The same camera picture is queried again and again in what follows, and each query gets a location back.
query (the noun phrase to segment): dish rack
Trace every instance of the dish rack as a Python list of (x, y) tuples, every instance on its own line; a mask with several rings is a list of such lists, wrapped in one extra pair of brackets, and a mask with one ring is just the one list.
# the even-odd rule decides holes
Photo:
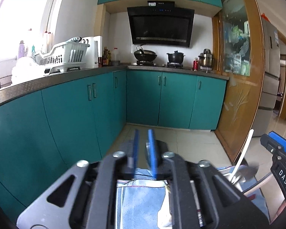
[(87, 47), (90, 45), (75, 41), (61, 42), (53, 46), (49, 53), (35, 54), (35, 61), (38, 65), (45, 66), (45, 75), (55, 72), (66, 72), (71, 69), (82, 69)]

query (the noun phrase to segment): metal bolt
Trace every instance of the metal bolt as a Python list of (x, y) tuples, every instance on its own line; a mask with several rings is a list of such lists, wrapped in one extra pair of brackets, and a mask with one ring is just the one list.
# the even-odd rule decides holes
[(175, 154), (172, 151), (167, 151), (167, 152), (163, 153), (163, 157), (171, 158), (171, 157), (174, 157), (174, 156), (175, 156)]
[(124, 157), (125, 155), (126, 153), (123, 151), (116, 151), (115, 153), (113, 153), (114, 157)]
[(76, 165), (77, 165), (78, 167), (83, 168), (83, 167), (86, 167), (87, 165), (89, 165), (89, 162), (86, 161), (86, 160), (79, 160), (79, 161), (76, 163)]
[(211, 163), (208, 160), (201, 160), (201, 161), (199, 161), (198, 164), (202, 168), (206, 168), (206, 167), (211, 166)]

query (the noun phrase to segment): range hood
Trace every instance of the range hood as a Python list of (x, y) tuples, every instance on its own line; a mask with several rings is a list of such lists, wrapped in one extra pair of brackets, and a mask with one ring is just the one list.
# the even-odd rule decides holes
[(127, 8), (132, 43), (189, 47), (194, 10), (175, 7), (170, 1), (148, 4)]

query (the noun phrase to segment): silver refrigerator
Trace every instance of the silver refrigerator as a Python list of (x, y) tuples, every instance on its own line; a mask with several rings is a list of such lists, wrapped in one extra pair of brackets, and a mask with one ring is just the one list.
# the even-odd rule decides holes
[(278, 93), (280, 77), (280, 47), (277, 29), (262, 19), (265, 39), (265, 74), (259, 107), (252, 125), (253, 136), (261, 136), (267, 131)]

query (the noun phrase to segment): granite countertop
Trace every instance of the granite countertop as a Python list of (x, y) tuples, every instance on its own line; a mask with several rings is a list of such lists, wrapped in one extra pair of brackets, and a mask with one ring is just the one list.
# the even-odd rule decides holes
[(213, 73), (205, 73), (202, 71), (192, 71), (190, 69), (175, 69), (167, 67), (157, 67), (157, 66), (137, 66), (137, 65), (121, 65), (121, 66), (110, 66), (103, 68), (94, 68), (94, 69), (82, 69), (75, 70), (64, 73), (51, 74), (49, 76), (44, 76), (38, 79), (30, 80), (24, 83), (10, 85), (0, 89), (0, 106), (19, 98), (21, 96), (27, 95), (29, 93), (42, 90), (57, 84), (69, 82), (72, 80), (90, 77), (94, 75), (104, 74), (112, 71), (119, 70), (149, 70), (149, 71), (163, 71), (163, 72), (174, 72), (174, 73), (183, 73), (203, 77), (212, 77), (217, 79), (229, 80), (229, 77), (220, 76)]

